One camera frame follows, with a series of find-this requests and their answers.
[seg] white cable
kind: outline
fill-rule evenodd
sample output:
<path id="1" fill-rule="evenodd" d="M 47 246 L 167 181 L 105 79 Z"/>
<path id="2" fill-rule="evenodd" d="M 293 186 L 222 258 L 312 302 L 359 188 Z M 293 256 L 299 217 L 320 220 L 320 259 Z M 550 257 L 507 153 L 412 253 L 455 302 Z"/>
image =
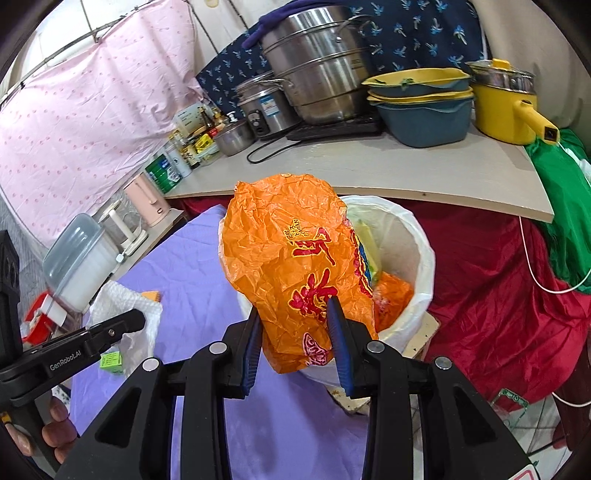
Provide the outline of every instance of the white cable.
<path id="1" fill-rule="evenodd" d="M 568 405 L 569 407 L 573 407 L 573 408 L 585 408 L 585 407 L 591 406 L 591 401 L 588 401 L 587 403 L 576 404 L 576 403 L 571 403 L 571 402 L 568 402 L 566 400 L 563 400 L 562 398 L 560 398 L 554 392 L 552 392 L 552 395 L 553 395 L 554 398 L 556 398 L 557 400 L 560 400 L 562 403 L 564 403 L 565 405 Z"/>
<path id="2" fill-rule="evenodd" d="M 556 295 L 559 295 L 561 293 L 569 293 L 569 292 L 572 292 L 572 291 L 576 290 L 577 288 L 579 288 L 582 284 L 584 284 L 587 281 L 587 279 L 591 275 L 591 269 L 587 272 L 587 275 L 585 275 L 585 278 L 584 279 L 582 279 L 574 287 L 567 288 L 566 290 L 549 290 L 549 289 L 543 287 L 542 285 L 540 285 L 540 282 L 538 282 L 538 280 L 536 279 L 536 277 L 534 275 L 534 271 L 531 269 L 530 256 L 529 256 L 529 254 L 527 252 L 527 246 L 525 245 L 525 235 L 523 233 L 523 223 L 521 221 L 521 217 L 518 217 L 518 218 L 519 218 L 519 228 L 521 229 L 521 239 L 523 240 L 523 248 L 525 250 L 525 259 L 527 260 L 527 266 L 530 268 L 531 278 L 534 279 L 536 285 L 538 285 L 539 288 L 541 288 L 542 290 L 544 290 L 544 291 L 546 291 L 548 293 L 554 293 Z"/>

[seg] purple tablecloth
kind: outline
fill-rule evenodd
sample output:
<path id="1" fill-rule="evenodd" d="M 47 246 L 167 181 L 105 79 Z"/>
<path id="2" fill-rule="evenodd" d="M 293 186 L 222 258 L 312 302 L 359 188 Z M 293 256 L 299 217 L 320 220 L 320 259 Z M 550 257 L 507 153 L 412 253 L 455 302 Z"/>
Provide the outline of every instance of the purple tablecloth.
<path id="1" fill-rule="evenodd" d="M 190 222 L 139 262 L 120 283 L 162 293 L 164 313 L 155 356 L 165 363 L 191 357 L 242 320 L 236 292 L 217 256 L 216 206 Z M 88 367 L 74 377 L 72 420 L 80 434 L 122 384 L 121 377 Z M 179 479 L 182 398 L 173 437 L 173 480 Z M 367 420 L 350 417 L 326 389 L 299 373 L 278 375 L 261 355 L 246 400 L 226 400 L 226 430 L 235 480 L 359 480 Z"/>

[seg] human hand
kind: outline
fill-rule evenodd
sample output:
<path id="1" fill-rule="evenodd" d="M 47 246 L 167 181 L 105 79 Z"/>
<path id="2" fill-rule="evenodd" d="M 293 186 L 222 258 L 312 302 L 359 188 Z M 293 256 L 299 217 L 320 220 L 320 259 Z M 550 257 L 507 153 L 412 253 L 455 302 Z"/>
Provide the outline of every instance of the human hand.
<path id="1" fill-rule="evenodd" d="M 78 437 L 78 433 L 74 424 L 68 418 L 69 414 L 66 406 L 58 398 L 51 398 L 49 412 L 53 421 L 43 427 L 43 440 L 50 447 L 56 449 L 57 461 L 64 463 L 66 456 L 74 446 L 74 441 Z M 31 445 L 30 439 L 10 424 L 6 425 L 6 429 L 21 453 L 25 456 L 31 456 L 33 454 L 33 446 Z"/>

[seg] countertop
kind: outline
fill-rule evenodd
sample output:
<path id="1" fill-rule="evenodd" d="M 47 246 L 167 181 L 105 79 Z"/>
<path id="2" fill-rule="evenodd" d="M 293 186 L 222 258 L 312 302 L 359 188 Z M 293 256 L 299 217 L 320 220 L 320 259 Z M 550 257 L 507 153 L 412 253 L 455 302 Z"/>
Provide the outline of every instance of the countertop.
<path id="1" fill-rule="evenodd" d="M 257 152 L 253 160 L 292 144 L 285 138 Z M 238 181 L 253 182 L 278 173 L 309 173 L 326 180 L 337 194 L 429 200 L 521 215 L 551 222 L 554 212 L 523 147 L 499 142 L 471 127 L 465 140 L 432 148 L 411 148 L 384 133 L 304 144 L 253 165 L 246 155 L 197 168 L 166 197 L 233 193 Z"/>

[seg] white bin liner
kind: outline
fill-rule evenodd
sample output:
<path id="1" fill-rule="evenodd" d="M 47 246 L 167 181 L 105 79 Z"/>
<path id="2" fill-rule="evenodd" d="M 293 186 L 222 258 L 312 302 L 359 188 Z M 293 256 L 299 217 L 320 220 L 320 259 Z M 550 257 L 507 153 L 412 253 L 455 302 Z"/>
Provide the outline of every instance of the white bin liner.
<path id="1" fill-rule="evenodd" d="M 413 213 L 389 200 L 349 195 L 342 197 L 347 210 L 370 228 L 379 249 L 382 270 L 409 282 L 414 295 L 394 324 L 379 333 L 379 339 L 404 351 L 421 327 L 423 314 L 433 298 L 435 253 Z M 238 299 L 245 318 L 252 305 L 241 293 Z M 311 365 L 300 370 L 305 376 L 326 385 L 339 386 L 335 360 L 323 367 Z"/>

